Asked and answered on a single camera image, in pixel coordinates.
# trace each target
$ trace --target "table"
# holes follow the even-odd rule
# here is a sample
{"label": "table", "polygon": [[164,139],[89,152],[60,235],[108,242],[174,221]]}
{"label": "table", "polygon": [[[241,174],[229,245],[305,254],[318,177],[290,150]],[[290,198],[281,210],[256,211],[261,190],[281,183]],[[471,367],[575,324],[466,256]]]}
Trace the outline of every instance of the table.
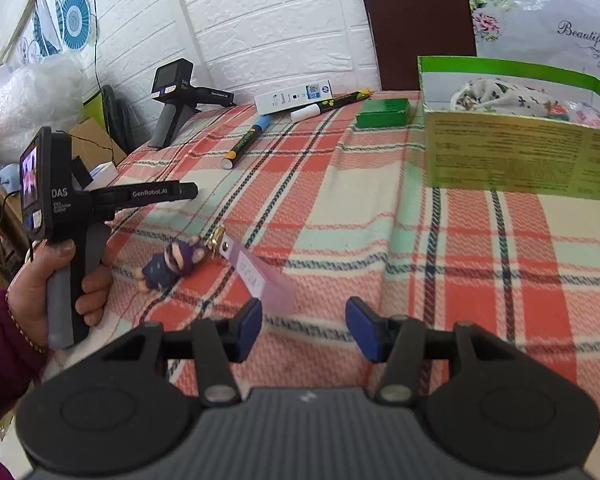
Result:
{"label": "table", "polygon": [[[419,94],[407,96],[416,107]],[[59,352],[54,374],[145,320],[166,330],[196,316],[231,314],[248,298],[228,264],[207,261],[169,292],[139,294],[132,269],[173,238],[218,222],[296,283],[295,312],[266,315],[240,388],[253,385],[373,387],[381,367],[362,357],[344,323],[349,296],[381,315],[410,314],[451,329],[473,320],[577,382],[600,407],[600,202],[533,194],[430,189],[424,122],[357,130],[360,104],[303,121],[274,120],[232,171],[223,155],[256,118],[254,107],[196,116],[173,146],[140,148],[119,184],[195,181],[197,199],[124,210],[109,242],[116,281],[89,340]],[[196,392],[191,362],[171,381]],[[435,362],[433,389],[446,377]],[[600,478],[600,442],[590,469]]]}

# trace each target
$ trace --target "blue marker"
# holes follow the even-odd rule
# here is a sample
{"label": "blue marker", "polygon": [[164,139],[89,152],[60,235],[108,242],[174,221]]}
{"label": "blue marker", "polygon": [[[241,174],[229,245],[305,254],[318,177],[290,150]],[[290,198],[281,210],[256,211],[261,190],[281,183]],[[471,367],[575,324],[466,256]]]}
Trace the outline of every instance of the blue marker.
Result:
{"label": "blue marker", "polygon": [[246,153],[256,139],[261,136],[264,130],[271,124],[271,117],[263,115],[256,123],[249,128],[249,131],[242,136],[238,143],[224,156],[222,160],[223,170],[232,170],[238,163],[240,157]]}

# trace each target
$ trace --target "chair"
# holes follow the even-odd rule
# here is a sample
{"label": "chair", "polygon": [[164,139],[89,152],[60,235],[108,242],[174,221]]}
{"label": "chair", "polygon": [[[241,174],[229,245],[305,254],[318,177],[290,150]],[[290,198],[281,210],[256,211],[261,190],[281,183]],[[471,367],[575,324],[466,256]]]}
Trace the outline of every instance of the chair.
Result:
{"label": "chair", "polygon": [[382,90],[415,90],[418,56],[475,56],[468,0],[364,0]]}

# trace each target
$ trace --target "gold bracelet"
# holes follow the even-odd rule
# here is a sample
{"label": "gold bracelet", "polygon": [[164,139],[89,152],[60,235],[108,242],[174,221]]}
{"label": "gold bracelet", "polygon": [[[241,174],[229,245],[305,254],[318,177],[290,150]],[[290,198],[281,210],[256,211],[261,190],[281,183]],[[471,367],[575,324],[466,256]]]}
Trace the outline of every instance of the gold bracelet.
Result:
{"label": "gold bracelet", "polygon": [[25,339],[25,341],[27,343],[29,343],[31,348],[33,348],[39,354],[46,354],[46,348],[42,348],[42,346],[35,344],[31,339],[29,339],[29,336],[27,336],[27,334],[24,333],[24,330],[20,327],[20,325],[18,324],[16,319],[13,317],[13,312],[11,311],[10,308],[9,308],[9,315],[11,316],[11,320],[13,321],[13,324],[16,326],[18,331],[22,334],[22,337]]}

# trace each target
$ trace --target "person's hand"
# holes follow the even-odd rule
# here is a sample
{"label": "person's hand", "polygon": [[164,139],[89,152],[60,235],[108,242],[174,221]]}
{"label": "person's hand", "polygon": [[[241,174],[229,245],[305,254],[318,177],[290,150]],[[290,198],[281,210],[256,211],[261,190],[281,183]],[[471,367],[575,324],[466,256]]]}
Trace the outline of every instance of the person's hand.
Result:
{"label": "person's hand", "polygon": [[[45,245],[36,251],[33,261],[24,265],[11,283],[8,303],[11,313],[23,332],[35,344],[47,346],[49,326],[46,320],[46,280],[58,269],[67,266],[75,254],[75,244],[67,240],[57,245]],[[89,326],[97,325],[104,314],[113,277],[107,267],[112,257],[105,248],[101,265],[82,280],[84,295],[75,302],[78,314]]]}

